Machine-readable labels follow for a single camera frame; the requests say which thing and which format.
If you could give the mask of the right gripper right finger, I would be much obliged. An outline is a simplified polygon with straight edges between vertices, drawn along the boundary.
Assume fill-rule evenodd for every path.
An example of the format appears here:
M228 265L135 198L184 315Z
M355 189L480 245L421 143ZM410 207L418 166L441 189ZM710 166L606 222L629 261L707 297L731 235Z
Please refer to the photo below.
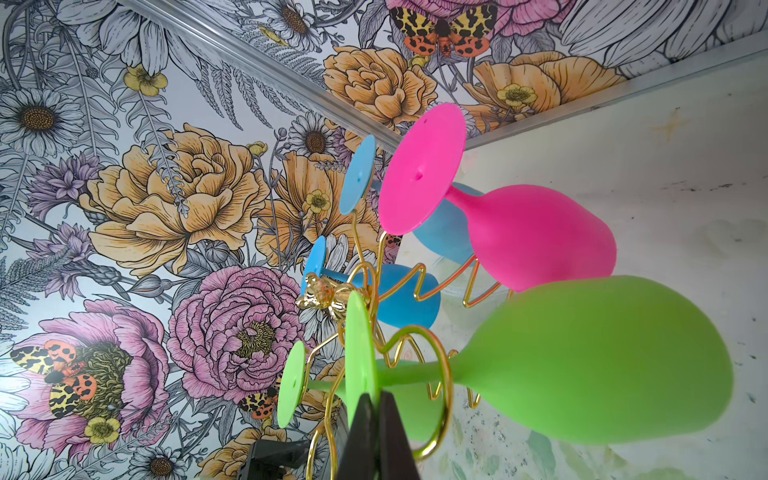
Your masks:
M420 480L393 394L383 391L378 420L379 478L382 480Z

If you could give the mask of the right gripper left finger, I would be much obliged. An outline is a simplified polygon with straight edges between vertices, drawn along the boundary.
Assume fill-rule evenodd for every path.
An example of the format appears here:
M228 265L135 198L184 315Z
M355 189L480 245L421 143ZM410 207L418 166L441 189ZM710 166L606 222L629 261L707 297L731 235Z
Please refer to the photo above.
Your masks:
M338 480L374 480L378 476L378 414L368 393L355 409L352 426L340 458Z

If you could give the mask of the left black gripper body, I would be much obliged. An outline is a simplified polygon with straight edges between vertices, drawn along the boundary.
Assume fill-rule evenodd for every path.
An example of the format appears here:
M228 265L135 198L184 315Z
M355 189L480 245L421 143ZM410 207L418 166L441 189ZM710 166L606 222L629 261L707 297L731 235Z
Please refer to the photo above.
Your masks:
M288 470L303 465L308 458L310 442L257 440L250 448L237 480L282 479Z

